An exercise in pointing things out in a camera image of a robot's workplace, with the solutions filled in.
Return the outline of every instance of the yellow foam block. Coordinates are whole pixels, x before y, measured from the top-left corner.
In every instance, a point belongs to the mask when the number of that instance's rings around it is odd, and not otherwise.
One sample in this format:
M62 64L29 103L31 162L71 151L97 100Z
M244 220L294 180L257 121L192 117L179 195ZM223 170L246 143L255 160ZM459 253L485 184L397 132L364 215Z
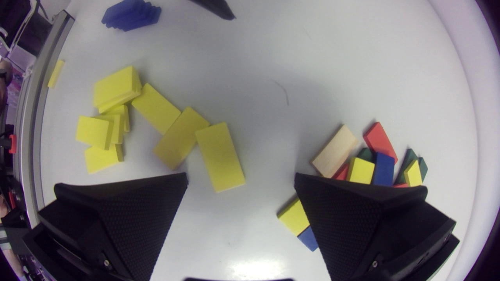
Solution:
M139 96L141 87L135 67L125 67L95 83L93 106L99 109L104 107L110 109L113 106L122 105Z
M111 143L112 144L122 144L123 143L123 123L124 120L120 114L112 115L99 115L94 118L107 120L112 123L112 133L111 133Z
M118 162L123 162L121 144L111 144L108 150L100 149L95 146L85 150L85 162L89 174L99 172Z
M191 107L186 107L166 131L153 152L171 170L175 170L188 157L196 144L195 132L210 123Z
M293 235L299 236L309 226L309 220L302 207L302 202L297 198L278 214L278 219L291 230Z
M215 192L245 184L245 176L225 122L197 131L196 140Z
M132 100L132 106L162 135L181 115L177 107L148 83L142 87L142 94Z
M368 162L358 157L353 157L350 160L349 171L347 172L347 180L353 183L367 184L372 182L375 164Z
M419 160L415 159L404 170L404 179L409 187L418 187L422 185L422 174L420 173Z
M47 87L54 88L59 78L59 74L61 74L61 70L64 66L64 60L58 60L55 63L54 71L52 71L52 75L50 76L50 80L48 81Z
M80 116L76 128L76 140L107 150L110 148L113 124L108 120L99 118Z
M110 111L106 112L105 115L119 114L123 119L123 132L130 132L130 119L129 119L129 107L125 104L114 107Z

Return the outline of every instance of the block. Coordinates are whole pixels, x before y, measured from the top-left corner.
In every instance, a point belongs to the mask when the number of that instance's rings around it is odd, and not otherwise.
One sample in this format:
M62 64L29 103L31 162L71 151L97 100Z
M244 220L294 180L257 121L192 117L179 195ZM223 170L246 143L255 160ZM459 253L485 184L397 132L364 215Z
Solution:
M308 217L298 198L278 214L278 219L295 236L299 236L309 226Z
M110 121L80 116L76 128L76 140L89 146L108 150L112 132L113 124Z
M106 112L105 115L113 115L113 114L121 115L121 118L123 119L123 132L124 133L130 132L129 107L126 106L125 104L122 104L117 107L114 107L113 109L110 109L108 112Z
M85 162L89 174L97 173L123 160L121 144L111 144L108 150L95 146L85 150Z
M55 67L54 70L52 71L50 79L48 80L47 87L54 88L56 86L59 74L61 74L61 70L63 70L63 66L64 66L64 60L60 59L55 63Z
M400 184L395 184L395 185L393 185L393 187L399 188L399 189L400 188L409 188L408 183L406 183L406 182L405 183L400 183Z
M368 162L372 162L372 163L375 162L374 161L374 154L372 153L372 151L368 147L361 148L361 150L359 151L359 153L357 154L356 157L361 158L363 160L366 160Z
M196 131L208 126L207 120L191 107L186 107L153 152L170 170L176 170L196 145Z
M109 21L114 21L120 17L126 16L133 11L136 11L141 1L126 0L121 1L109 8L107 8L101 23L107 24Z
M375 170L373 171L372 184L377 186L393 186L394 158L377 152L375 155Z
M422 185L422 175L420 174L419 161L413 160L404 170L404 179L409 187L418 187Z
M349 163L345 163L333 176L333 179L339 181L345 181L347 179L347 173L349 172Z
M228 125L219 123L195 135L215 192L244 185L245 176Z
M422 157L418 158L418 167L420 168L420 175L422 175L422 182L423 182L424 179L426 178L427 171L429 170L427 168L427 164L426 164L426 161L424 160L424 158L422 158Z
M408 148L406 150L406 153L404 154L404 159L403 159L403 163L401 164L401 167L399 168L399 172L397 173L397 176L396 176L396 181L394 182L394 184L398 185L398 184L403 184L405 183L405 175L404 175L404 171L406 170L406 168L408 168L408 166L414 161L414 160L417 160L418 157L417 155L415 154L415 152L413 151L413 149L411 148Z
M325 178L331 178L344 164L358 140L346 125L342 125L323 150L311 161Z
M93 106L105 112L141 94L141 81L135 67L124 69L101 79L94 85Z
M369 185L372 182L375 164L361 158L353 157L350 161L347 180L353 183Z
M314 236L311 226L308 226L297 238L304 243L304 245L314 252L318 248L318 242L316 242L316 237Z
M120 114L111 114L111 115L99 115L95 116L96 119L107 120L111 122L111 143L112 144L122 144L123 143L123 127L124 120Z
M164 98L150 84L142 87L142 94L132 100L132 106L161 134L181 115L181 111Z
M380 122L373 124L363 135L363 139L372 151L388 155L394 158L394 163L398 162L398 156Z

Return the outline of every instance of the white table surface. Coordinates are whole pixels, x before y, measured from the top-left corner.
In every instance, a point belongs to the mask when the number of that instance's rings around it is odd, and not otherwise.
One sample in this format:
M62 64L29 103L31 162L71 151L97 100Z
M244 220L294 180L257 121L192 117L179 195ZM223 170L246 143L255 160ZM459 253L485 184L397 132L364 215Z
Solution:
M45 203L59 182L173 173L153 154L161 136L130 107L125 162L87 174L78 116L97 114L94 83L128 65L178 108L227 122L247 180L215 194L192 151L178 170L189 187L151 280L329 280L320 251L310 252L276 213L295 193L294 173L316 173L309 161L340 124L361 147L363 132L380 121L401 160L408 147L424 157L427 201L457 221L453 233L464 239L477 180L475 112L457 51L428 1L231 1L237 19L225 21L186 0L158 0L159 22L129 32L101 24L116 2L73 0L67 9L76 22L43 117ZM461 245L434 280L446 279Z

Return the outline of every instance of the natural wood block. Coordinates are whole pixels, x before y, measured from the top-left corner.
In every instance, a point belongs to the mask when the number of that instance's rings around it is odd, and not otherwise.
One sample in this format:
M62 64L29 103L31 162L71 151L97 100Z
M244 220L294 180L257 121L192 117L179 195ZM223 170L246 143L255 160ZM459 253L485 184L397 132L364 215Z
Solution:
M191 107L186 107L166 131L153 152L171 170L176 170L196 145L196 131L210 123Z
M312 160L312 165L325 178L331 178L347 160L358 140L346 125L342 125L323 150Z
M219 123L195 135L215 192L244 185L245 176L228 125Z
M369 185L372 182L375 164L361 158L353 157L350 161L347 180L353 183Z
M102 150L108 150L112 133L113 124L108 120L87 116L78 118L76 140L79 142Z
M142 87L142 94L132 100L132 106L161 135L165 135L170 126L181 115L181 111L177 107L171 104L170 101L148 83Z
M394 163L398 162L398 156L394 152L393 145L387 137L386 131L376 122L363 136L366 145L374 152L380 152L394 158Z

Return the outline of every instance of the wooden block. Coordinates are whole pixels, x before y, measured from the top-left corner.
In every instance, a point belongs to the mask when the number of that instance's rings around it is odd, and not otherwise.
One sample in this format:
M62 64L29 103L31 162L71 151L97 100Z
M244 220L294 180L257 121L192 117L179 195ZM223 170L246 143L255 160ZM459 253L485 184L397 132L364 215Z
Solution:
M308 217L298 198L278 214L278 219L295 236L299 236L309 226Z
M375 155L375 170L373 171L372 184L391 187L394 178L394 158L377 152Z
M56 86L59 75L61 74L61 70L63 70L63 66L64 66L64 60L60 59L55 63L55 67L54 70L52 71L50 79L48 80L47 87L54 88Z
M199 149L215 192L245 184L228 125L223 122L195 133Z
M349 163L345 163L333 176L332 179L336 179L339 181L345 181L347 178L347 173L349 172Z
M408 183L400 183L400 184L395 184L393 185L395 188L409 188Z
M414 160L417 160L417 159L418 159L418 157L415 154L415 152L413 151L413 149L408 148L406 150L406 153L404 154L403 163L401 164L401 167L399 168L399 172L397 173L396 181L394 182L394 184L398 185L398 184L406 183L404 171L406 170L406 168L408 168L408 166Z
M95 83L93 106L101 112L104 107L111 109L114 106L123 105L139 96L141 88L137 70L133 66L125 67Z
M422 175L420 174L419 161L413 160L404 170L404 179L409 187L418 187L422 185Z
M297 238L304 243L304 245L314 252L318 248L318 242L316 241L316 237L314 236L313 229L311 226L308 226L301 234L297 236Z
M99 172L116 163L123 162L123 160L121 144L111 144L108 150L100 149L95 146L85 150L85 162L89 174Z
M126 106L125 104L122 104L109 110L108 112L106 112L105 115L114 115L114 114L121 115L121 118L123 119L123 132L124 133L130 132L129 107Z
M424 158L422 157L418 158L418 167L420 168L420 174L422 175L422 182L424 182L427 175L427 171L429 170L427 168L427 164Z
M347 180L353 183L367 184L372 182L375 164L361 158L353 157L350 160Z
M191 107L186 107L166 131L153 152L171 170L176 170L196 144L196 131L210 123Z
M112 132L113 124L110 121L80 116L76 129L76 140L89 146L108 150Z
M142 94L132 101L132 106L162 135L181 115L177 107L148 83L142 87Z
M372 163L375 162L374 161L374 154L372 153L372 151L368 147L361 148L361 150L359 151L359 153L357 154L356 157L361 158L363 160L366 160L368 162L372 162Z
M111 114L111 115L99 115L95 116L96 119L107 120L112 124L111 130L111 143L112 144L122 144L123 143L123 127L124 120L120 114Z
M386 131L384 131L380 122L373 124L373 126L364 134L363 138L371 150L394 158L394 163L398 162L398 156L396 155L396 152L394 152L393 145L389 141Z
M312 160L312 165L325 178L331 178L347 160L358 140L346 125L342 125L335 136Z

